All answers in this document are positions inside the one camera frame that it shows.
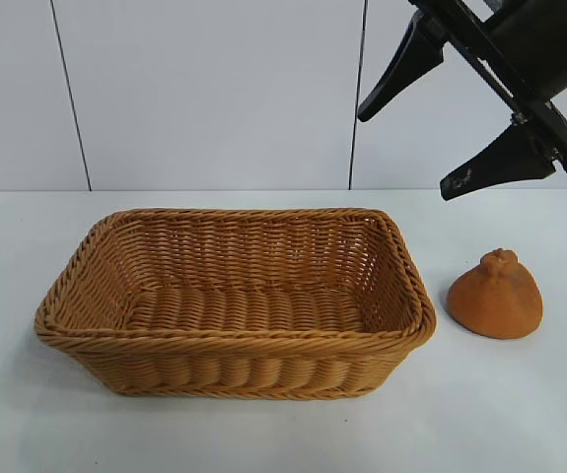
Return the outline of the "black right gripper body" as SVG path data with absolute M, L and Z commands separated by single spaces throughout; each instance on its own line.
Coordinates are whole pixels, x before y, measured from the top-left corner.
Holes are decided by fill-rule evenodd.
M 567 1 L 499 1 L 485 21 L 462 1 L 416 5 L 512 110 L 512 124 L 532 126 L 567 171 L 567 119 L 552 103 L 567 89 Z

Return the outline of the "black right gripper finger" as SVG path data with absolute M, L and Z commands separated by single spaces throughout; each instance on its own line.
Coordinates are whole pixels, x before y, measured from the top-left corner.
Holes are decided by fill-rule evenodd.
M 528 123 L 512 124 L 472 159 L 440 181 L 444 200 L 480 189 L 527 180 L 542 180 L 556 172 L 542 135 Z
M 367 122 L 412 83 L 444 61 L 445 30 L 423 10 L 410 19 L 404 36 L 386 71 L 357 109 Z

